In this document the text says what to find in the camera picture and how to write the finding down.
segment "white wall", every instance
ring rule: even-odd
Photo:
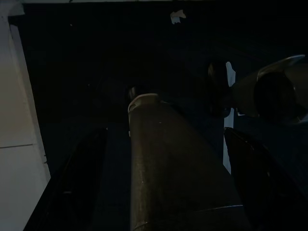
[[[0,1],[1,231],[23,230],[50,178],[18,29],[7,20],[11,13],[23,13],[21,4]]]

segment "dark background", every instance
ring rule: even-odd
[[[171,23],[173,11],[186,19]],[[93,230],[129,229],[129,86],[176,105],[222,160],[223,119],[208,113],[208,62],[230,61],[237,80],[307,53],[304,8],[279,2],[172,1],[26,4],[18,26],[51,175],[91,131],[108,128]],[[307,126],[235,117],[308,195]]]

